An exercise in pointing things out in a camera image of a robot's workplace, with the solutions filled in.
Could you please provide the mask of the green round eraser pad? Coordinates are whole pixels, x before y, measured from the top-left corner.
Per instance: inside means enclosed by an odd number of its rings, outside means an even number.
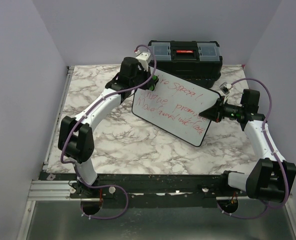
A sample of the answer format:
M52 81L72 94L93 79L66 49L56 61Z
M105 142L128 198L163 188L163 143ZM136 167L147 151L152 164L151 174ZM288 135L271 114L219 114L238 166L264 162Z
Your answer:
M150 91L154 91L155 90L156 84L158 83L158 81L159 81L159 78L156 75L152 75L151 85L149 87L149 90Z

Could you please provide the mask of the white whiteboard with red writing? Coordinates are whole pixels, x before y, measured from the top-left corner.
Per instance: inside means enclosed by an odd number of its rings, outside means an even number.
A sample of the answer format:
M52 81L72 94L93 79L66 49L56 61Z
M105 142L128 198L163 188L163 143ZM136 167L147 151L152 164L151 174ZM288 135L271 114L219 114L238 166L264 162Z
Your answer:
M132 113L195 146L201 146L211 121L199 113L212 107L220 93L157 69L153 91L139 89Z

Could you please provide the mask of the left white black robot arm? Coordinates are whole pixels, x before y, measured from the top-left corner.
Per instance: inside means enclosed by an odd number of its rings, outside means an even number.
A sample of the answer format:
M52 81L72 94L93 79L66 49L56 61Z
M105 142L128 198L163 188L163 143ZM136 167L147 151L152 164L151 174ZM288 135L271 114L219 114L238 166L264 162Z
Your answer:
M72 164L81 191L89 198L95 197L99 185L95 182L96 173L91 156L95 149L93 132L99 123L121 105L137 89L154 90L158 78L149 63L153 57L148 52L136 57L125 57L120 71L110 80L100 94L85 110L74 117L65 116L60 123L58 148L60 161Z

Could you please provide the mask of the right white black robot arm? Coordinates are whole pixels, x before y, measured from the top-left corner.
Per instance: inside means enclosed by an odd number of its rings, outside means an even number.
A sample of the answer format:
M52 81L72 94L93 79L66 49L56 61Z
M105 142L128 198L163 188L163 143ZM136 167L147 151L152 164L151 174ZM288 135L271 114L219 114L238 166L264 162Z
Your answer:
M239 189L251 199L285 203L296 176L296 166L287 162L278 151L265 115L258 113L259 100L259 91L244 89L239 106L226 103L221 96L213 106L199 113L201 117L216 123L224 118L236 120L258 158L250 174L225 171L225 179L218 183L218 191L229 196Z

